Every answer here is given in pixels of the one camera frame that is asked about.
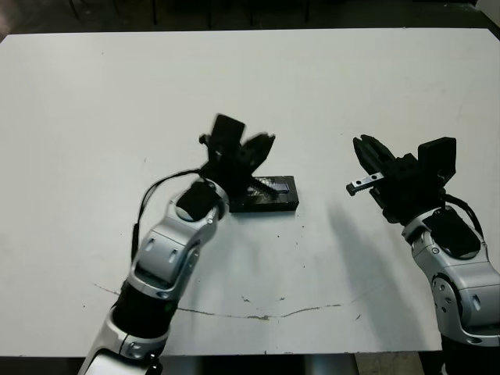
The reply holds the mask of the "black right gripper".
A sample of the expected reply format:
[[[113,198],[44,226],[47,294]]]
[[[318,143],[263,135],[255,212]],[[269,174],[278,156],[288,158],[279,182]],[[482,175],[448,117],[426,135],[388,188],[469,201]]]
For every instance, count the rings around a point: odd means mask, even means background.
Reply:
[[[413,155],[395,158],[375,137],[353,139],[356,157],[367,176],[346,185],[353,196],[368,189],[389,223],[408,224],[442,205],[438,179],[427,174]]]

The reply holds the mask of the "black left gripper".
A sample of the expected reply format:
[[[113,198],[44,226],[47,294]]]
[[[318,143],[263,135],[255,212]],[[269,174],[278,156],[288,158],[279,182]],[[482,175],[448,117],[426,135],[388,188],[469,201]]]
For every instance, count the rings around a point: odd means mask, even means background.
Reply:
[[[230,201],[242,199],[248,188],[276,198],[275,189],[259,182],[253,173],[265,162],[276,136],[261,133],[241,143],[240,138],[202,134],[199,143],[207,147],[208,161],[200,176],[221,186]]]

